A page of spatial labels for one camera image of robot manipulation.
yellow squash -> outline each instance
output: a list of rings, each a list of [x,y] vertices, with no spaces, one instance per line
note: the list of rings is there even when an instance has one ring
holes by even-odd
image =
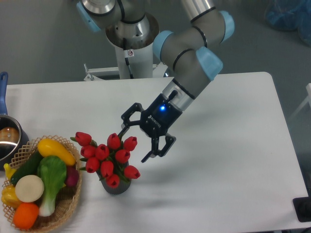
[[[7,206],[11,206],[14,209],[18,208],[22,203],[15,194],[15,187],[13,185],[6,186],[2,190],[1,201]]]
[[[67,166],[73,166],[76,163],[74,156],[58,141],[44,138],[38,142],[37,147],[43,157],[55,155],[63,160]]]

tulip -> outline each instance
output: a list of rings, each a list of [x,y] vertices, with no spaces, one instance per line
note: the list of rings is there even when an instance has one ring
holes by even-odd
[[[93,173],[97,171],[100,167],[100,162],[96,157],[91,157],[86,162],[86,171],[88,173]]]
[[[121,141],[116,133],[113,133],[108,137],[107,146],[113,150],[116,150],[121,146]]]
[[[128,151],[133,151],[137,145],[137,138],[136,137],[129,137],[124,141],[124,149]]]
[[[129,179],[137,179],[140,173],[136,167],[129,165],[124,169],[124,175]]]
[[[101,164],[101,174],[104,178],[108,178],[113,174],[113,163],[111,161],[103,161]]]
[[[131,154],[128,150],[119,150],[116,153],[116,160],[119,163],[125,164],[130,158]]]
[[[120,178],[116,174],[112,174],[110,177],[106,179],[106,183],[109,187],[116,188],[120,183]]]
[[[99,160],[104,160],[109,156],[109,148],[104,144],[100,144],[95,150],[95,156]]]
[[[81,148],[81,155],[85,158],[91,158],[95,155],[95,150],[96,150],[95,147],[87,145]]]
[[[85,146],[89,145],[92,141],[91,135],[89,135],[87,133],[83,133],[83,132],[76,132],[75,139],[81,147],[85,147]]]

blue led light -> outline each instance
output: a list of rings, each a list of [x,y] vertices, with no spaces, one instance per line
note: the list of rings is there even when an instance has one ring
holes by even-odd
[[[165,109],[166,109],[166,107],[165,107],[165,105],[162,105],[161,107],[160,107],[160,111],[165,111]]]

stainless steel pot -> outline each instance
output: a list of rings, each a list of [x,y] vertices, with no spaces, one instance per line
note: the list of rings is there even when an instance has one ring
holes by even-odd
[[[3,165],[10,163],[18,149],[29,141],[19,122],[8,116],[5,103],[8,77],[7,72],[0,74],[0,170],[4,170]]]

wicker basket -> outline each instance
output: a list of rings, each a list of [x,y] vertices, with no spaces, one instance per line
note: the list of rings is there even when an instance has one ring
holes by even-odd
[[[28,142],[26,145],[22,146],[22,148],[20,148],[18,152],[14,155],[14,158],[12,158],[10,166],[12,168],[19,168],[28,159],[28,157],[36,150],[37,143],[43,138],[51,138],[55,141],[62,143],[76,158],[77,160],[76,169],[80,168],[80,165],[81,165],[80,160],[79,160],[80,154],[77,148],[74,146],[73,143],[71,143],[67,139],[56,136],[56,135],[55,136],[43,136],[41,138],[32,140],[31,142]],[[81,171],[79,171],[79,175],[80,175],[79,181],[75,187],[64,187],[57,194],[56,203],[55,203],[55,212],[49,217],[39,216],[34,226],[31,229],[27,230],[26,232],[32,232],[32,233],[50,232],[54,230],[55,228],[58,228],[59,226],[64,224],[70,218],[70,216],[73,214],[73,211],[75,210],[77,206],[80,192],[81,192],[81,182],[82,182]],[[10,184],[9,181],[6,180],[4,182],[3,188],[8,186],[9,184]],[[14,216],[15,210],[12,207],[7,206],[5,204],[2,204],[2,205],[3,205],[4,216],[11,223],[12,227],[19,230],[13,224],[13,216]]]

